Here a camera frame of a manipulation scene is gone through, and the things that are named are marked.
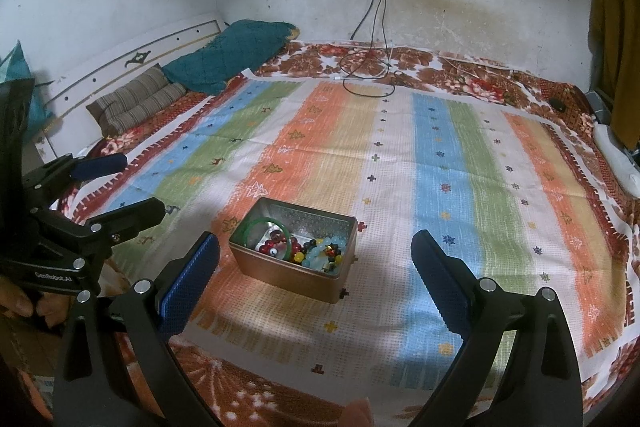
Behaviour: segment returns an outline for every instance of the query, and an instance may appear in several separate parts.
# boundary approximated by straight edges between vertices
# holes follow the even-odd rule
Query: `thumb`
[[[33,304],[27,295],[3,275],[0,275],[0,305],[22,317],[33,315]]]
[[[348,403],[338,419],[338,427],[372,427],[373,415],[367,398]]]

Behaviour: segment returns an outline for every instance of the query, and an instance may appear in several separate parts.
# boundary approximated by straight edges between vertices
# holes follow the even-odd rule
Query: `blue stripe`
[[[484,254],[475,226],[474,195],[449,109],[446,102],[428,95],[415,93],[413,99],[417,169],[414,231],[427,229],[448,255],[463,259],[478,276]],[[434,389],[462,339],[447,330],[413,264],[408,285],[403,311],[408,331],[390,384]],[[440,344],[451,344],[453,355],[442,355]]]
[[[227,124],[233,113],[247,107],[271,86],[270,82],[251,80],[220,107],[204,116],[189,132],[182,134],[167,150],[158,155],[142,172],[133,177],[127,187],[113,198],[105,212],[124,204],[137,203],[153,196],[162,180],[177,171],[211,136]]]

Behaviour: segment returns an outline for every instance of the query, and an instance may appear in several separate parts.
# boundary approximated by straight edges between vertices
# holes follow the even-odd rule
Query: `brown curtain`
[[[640,0],[592,0],[590,43],[602,52],[597,87],[613,100],[611,129],[633,150],[640,138]]]

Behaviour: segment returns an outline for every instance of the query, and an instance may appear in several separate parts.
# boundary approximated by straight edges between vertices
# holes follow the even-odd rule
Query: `bed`
[[[574,86],[482,58],[397,47],[395,74],[349,81],[380,96],[366,98],[335,80],[340,62],[360,60],[349,56],[358,44],[290,42],[220,95],[190,92],[100,139],[85,105],[222,27],[212,14],[160,30],[52,84],[49,104],[60,117],[36,145],[46,160],[127,155],[126,171],[60,201],[74,221],[150,196],[164,202],[161,225],[114,248],[131,282],[155,277],[203,230],[219,237],[220,266],[171,343],[226,425],[334,425],[363,396],[376,425],[409,423],[461,344],[412,265],[409,245],[421,229],[505,289],[553,287],[572,330],[584,409],[602,402],[640,349],[638,225]],[[373,49],[362,70],[381,73],[382,56]],[[337,304],[239,272],[228,238],[261,196],[357,218],[357,261]],[[512,340],[505,336],[477,411],[490,404]],[[157,407],[126,338],[122,346],[145,404]]]

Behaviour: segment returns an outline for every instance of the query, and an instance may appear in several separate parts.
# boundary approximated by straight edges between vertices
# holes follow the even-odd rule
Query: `colorful striped cloth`
[[[306,411],[369,396],[376,425],[405,425],[443,377],[461,340],[412,264],[410,242],[421,229],[478,277],[520,293],[556,290],[585,403],[610,387],[609,367],[640,335],[630,226],[559,127],[517,108],[408,87],[363,98],[327,79],[240,78],[127,156],[125,172],[85,185],[67,215],[82,221],[150,196],[164,201],[158,227],[114,249],[130,280],[155,277],[202,230],[214,232],[220,267],[183,338],[299,391]],[[337,304],[239,272],[228,238],[260,196],[358,218],[358,260]],[[218,397],[217,412],[253,425],[267,403],[286,407],[269,393],[270,401],[258,395],[241,410]]]

